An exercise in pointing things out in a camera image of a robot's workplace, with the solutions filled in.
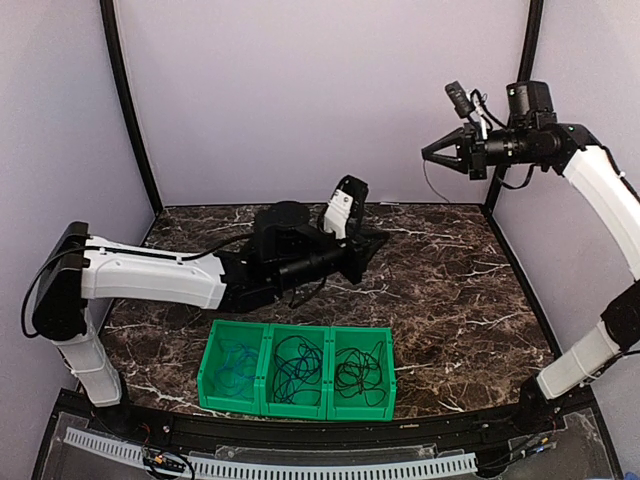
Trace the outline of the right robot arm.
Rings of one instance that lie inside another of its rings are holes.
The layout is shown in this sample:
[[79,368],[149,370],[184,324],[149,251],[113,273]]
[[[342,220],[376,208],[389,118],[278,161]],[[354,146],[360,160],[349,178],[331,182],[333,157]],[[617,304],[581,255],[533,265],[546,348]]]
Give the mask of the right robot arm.
[[541,81],[507,85],[508,119],[501,122],[486,107],[479,90],[454,81],[444,88],[461,127],[425,146],[424,161],[484,180],[488,170],[524,165],[529,174],[556,174],[582,200],[583,219],[563,214],[556,221],[575,241],[566,248],[571,259],[584,253],[594,259],[597,248],[625,267],[621,292],[587,330],[551,364],[521,386],[510,424],[521,434],[552,422],[563,402],[614,363],[639,352],[639,195],[616,164],[610,149],[580,123],[558,120],[551,93]]

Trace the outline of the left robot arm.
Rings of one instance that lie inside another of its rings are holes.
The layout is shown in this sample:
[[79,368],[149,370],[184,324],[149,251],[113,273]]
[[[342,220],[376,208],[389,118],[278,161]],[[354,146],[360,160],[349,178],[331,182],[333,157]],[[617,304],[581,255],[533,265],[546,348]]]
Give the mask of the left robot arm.
[[126,401],[126,383],[107,357],[86,310],[94,299],[177,303],[221,313],[248,313],[287,292],[338,273],[361,282],[388,241],[366,228],[359,207],[326,207],[317,222],[307,206],[283,201],[259,210],[252,229],[200,253],[135,247],[69,224],[24,294],[20,326],[27,338],[56,346],[92,406],[120,436],[141,427]]

